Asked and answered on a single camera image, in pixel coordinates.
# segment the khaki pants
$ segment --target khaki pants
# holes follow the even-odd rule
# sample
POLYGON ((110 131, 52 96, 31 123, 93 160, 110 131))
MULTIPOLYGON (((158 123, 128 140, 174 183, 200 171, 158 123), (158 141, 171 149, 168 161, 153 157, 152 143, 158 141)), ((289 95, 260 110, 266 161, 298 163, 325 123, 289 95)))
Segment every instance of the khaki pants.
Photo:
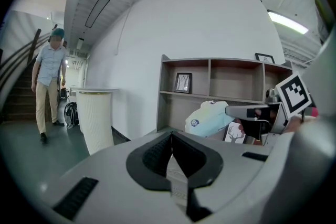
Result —
POLYGON ((49 93, 52 122, 57 121, 57 79, 52 79, 49 86, 40 82, 36 84, 36 122, 38 130, 41 133, 46 132, 46 121, 44 117, 46 92, 49 93))

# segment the man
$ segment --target man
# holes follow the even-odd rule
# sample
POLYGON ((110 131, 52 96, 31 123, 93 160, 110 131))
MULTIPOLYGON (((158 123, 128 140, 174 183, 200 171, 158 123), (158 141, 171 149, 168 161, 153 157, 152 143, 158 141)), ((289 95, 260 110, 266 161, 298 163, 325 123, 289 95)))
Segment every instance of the man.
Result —
POLYGON ((41 142, 45 144, 47 142, 46 136, 46 122, 45 122, 45 101, 46 92, 48 91, 50 106, 51 106, 51 117, 53 125, 64 126, 57 120, 57 80, 58 80, 58 70, 61 65, 63 80, 62 85, 65 84, 65 56, 66 51, 63 46, 61 46, 62 39, 64 37, 64 30, 61 28, 56 28, 52 31, 50 35, 50 44, 45 45, 36 58, 36 62, 33 67, 32 75, 32 91, 36 93, 36 122, 38 130, 41 134, 41 142), (37 84, 35 83, 36 75, 39 66, 41 65, 37 84))
POLYGON ((53 33, 53 31, 57 28, 57 24, 55 24, 55 26, 53 27, 53 29, 50 32, 50 37, 48 39, 48 42, 50 42, 50 38, 51 38, 51 34, 53 33))

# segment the light blue shirt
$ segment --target light blue shirt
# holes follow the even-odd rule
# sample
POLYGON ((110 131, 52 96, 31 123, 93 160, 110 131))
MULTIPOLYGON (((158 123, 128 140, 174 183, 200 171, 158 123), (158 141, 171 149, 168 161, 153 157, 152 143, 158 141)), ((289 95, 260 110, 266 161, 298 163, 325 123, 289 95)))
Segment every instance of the light blue shirt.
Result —
POLYGON ((36 58, 36 61, 41 63, 37 81, 49 86, 53 78, 58 78, 58 70, 65 56, 66 50, 63 46, 59 46, 56 50, 50 44, 43 46, 36 58))

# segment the black cable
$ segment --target black cable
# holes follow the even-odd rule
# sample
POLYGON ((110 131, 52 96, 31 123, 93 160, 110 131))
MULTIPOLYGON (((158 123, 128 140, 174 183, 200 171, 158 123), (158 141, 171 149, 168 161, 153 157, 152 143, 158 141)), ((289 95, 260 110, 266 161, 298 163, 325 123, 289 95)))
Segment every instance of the black cable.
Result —
POLYGON ((301 123, 303 123, 303 122, 305 122, 304 120, 305 120, 305 117, 304 117, 304 111, 305 111, 306 109, 304 109, 304 110, 302 110, 302 112, 301 112, 301 115, 302 115, 302 117, 301 117, 301 123))

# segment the wooden shelf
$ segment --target wooden shelf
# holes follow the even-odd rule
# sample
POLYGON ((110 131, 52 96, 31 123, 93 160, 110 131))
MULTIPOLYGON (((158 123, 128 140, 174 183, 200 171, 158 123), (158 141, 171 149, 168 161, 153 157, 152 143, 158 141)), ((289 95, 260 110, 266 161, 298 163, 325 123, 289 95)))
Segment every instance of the wooden shelf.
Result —
POLYGON ((233 58, 171 60, 163 55, 157 101, 156 130, 184 130, 185 120, 204 101, 228 105, 264 104, 266 91, 292 74, 283 65, 233 58), (190 93, 174 92, 177 73, 191 73, 190 93))
POLYGON ((159 129, 158 131, 159 132, 172 132, 172 131, 176 131, 176 132, 182 131, 182 132, 184 132, 184 129, 179 130, 177 128, 173 128, 173 127, 170 127, 170 126, 167 125, 167 126, 162 127, 161 129, 159 129))
POLYGON ((230 97, 218 97, 218 96, 208 96, 212 100, 221 100, 221 101, 232 101, 232 102, 241 102, 241 103, 251 103, 251 104, 264 104, 262 101, 256 100, 247 100, 239 98, 230 98, 230 97))
POLYGON ((179 95, 179 96, 185 96, 185 97, 197 97, 197 98, 207 98, 208 97, 202 94, 191 94, 191 93, 183 93, 183 92, 160 91, 160 93, 179 95))
POLYGON ((196 98, 210 99, 210 100, 221 100, 221 101, 233 101, 233 102, 252 103, 252 104, 263 104, 262 101, 238 99, 238 98, 230 98, 230 97, 219 97, 219 96, 189 94, 189 93, 183 93, 183 92, 169 92, 169 91, 160 91, 160 93, 170 94, 170 95, 178 95, 178 96, 184 96, 184 97, 196 97, 196 98))

